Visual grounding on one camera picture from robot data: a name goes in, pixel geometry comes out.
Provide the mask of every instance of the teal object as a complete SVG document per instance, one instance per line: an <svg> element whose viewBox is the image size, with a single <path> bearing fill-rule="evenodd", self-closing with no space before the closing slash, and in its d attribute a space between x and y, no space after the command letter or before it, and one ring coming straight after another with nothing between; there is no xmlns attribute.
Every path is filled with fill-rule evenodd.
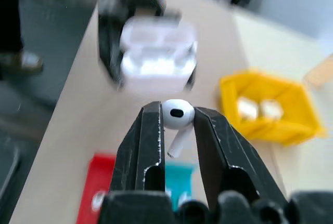
<svg viewBox="0 0 333 224"><path fill-rule="evenodd" d="M171 194L173 210L178 209L178 202L182 195L192 196L191 176L195 167L190 164L166 163L165 191Z"/></svg>

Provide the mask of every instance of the white wall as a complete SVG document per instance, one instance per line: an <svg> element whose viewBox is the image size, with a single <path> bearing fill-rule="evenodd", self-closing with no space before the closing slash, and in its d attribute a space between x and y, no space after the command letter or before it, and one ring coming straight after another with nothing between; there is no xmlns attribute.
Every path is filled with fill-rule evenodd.
<svg viewBox="0 0 333 224"><path fill-rule="evenodd" d="M252 0L248 8L314 38L333 36L333 0Z"/></svg>

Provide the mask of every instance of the earbud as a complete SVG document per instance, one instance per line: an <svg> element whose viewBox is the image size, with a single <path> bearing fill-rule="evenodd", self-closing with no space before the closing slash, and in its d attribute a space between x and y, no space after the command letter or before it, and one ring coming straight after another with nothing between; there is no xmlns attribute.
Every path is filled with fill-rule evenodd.
<svg viewBox="0 0 333 224"><path fill-rule="evenodd" d="M164 126L168 129L179 130L168 150L168 155L179 157L192 131L195 110L185 100L170 99L162 103L162 111Z"/></svg>

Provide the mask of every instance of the white charging case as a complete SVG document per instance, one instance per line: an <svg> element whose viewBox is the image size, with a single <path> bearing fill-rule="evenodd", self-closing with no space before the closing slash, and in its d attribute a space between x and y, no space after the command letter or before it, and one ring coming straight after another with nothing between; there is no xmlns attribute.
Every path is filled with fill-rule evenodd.
<svg viewBox="0 0 333 224"><path fill-rule="evenodd" d="M131 91L182 91L197 64L194 27L168 18L131 18L123 28L120 48L124 87Z"/></svg>

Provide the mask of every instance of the shoe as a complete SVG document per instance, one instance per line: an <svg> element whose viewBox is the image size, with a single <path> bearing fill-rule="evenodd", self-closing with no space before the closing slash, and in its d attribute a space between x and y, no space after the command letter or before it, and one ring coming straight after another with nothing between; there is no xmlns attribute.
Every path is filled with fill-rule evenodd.
<svg viewBox="0 0 333 224"><path fill-rule="evenodd" d="M0 65L13 72L35 74L43 70L43 60L28 51L0 53Z"/></svg>

